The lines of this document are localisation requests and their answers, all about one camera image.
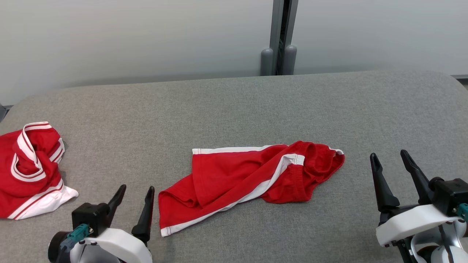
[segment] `gray table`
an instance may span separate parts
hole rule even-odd
[[[73,209],[127,193],[113,227],[130,231],[150,185],[190,173],[191,149],[290,144],[342,149],[344,166],[301,204],[261,199],[161,238],[154,206],[154,262],[400,262],[375,237],[379,213],[369,154],[376,152],[403,205],[417,202],[399,151],[430,178],[468,180],[468,92],[433,72],[360,72],[69,88],[14,106],[0,134],[49,121],[66,152],[59,169],[80,196],[56,211],[0,220],[2,262],[47,262],[51,237]]]

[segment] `gray textured surface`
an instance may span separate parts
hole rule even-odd
[[[344,150],[344,166],[302,204],[253,200],[161,238],[154,262],[400,262],[381,248],[369,154],[376,152],[401,204],[417,202],[399,150],[428,177],[468,180],[468,91],[431,72],[360,72],[116,85],[57,90],[12,108],[0,134],[50,121],[66,152],[59,165],[80,196],[55,212],[0,220],[0,261],[47,262],[50,238],[71,228],[84,202],[126,196],[113,227],[130,231],[150,185],[190,173],[191,148],[297,140]]]

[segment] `red garment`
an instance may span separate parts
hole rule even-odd
[[[54,211],[78,192],[64,185],[57,163],[65,148],[48,122],[0,136],[0,218]]]
[[[341,150],[303,141],[192,151],[192,174],[159,193],[163,237],[257,197],[276,204],[308,201],[344,163]]]

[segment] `teal connector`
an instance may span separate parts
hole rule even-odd
[[[65,252],[70,252],[72,248],[78,243],[79,241],[85,239],[89,235],[89,226],[86,224],[81,224],[77,228],[75,228],[65,240],[60,243],[60,249],[65,247]]]
[[[460,204],[457,209],[457,214],[459,217],[466,221],[466,216],[468,215],[468,204]]]

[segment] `white partition panel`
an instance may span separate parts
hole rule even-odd
[[[294,74],[428,69],[468,74],[466,0],[299,0]]]
[[[2,0],[0,103],[54,88],[257,76],[273,0]]]

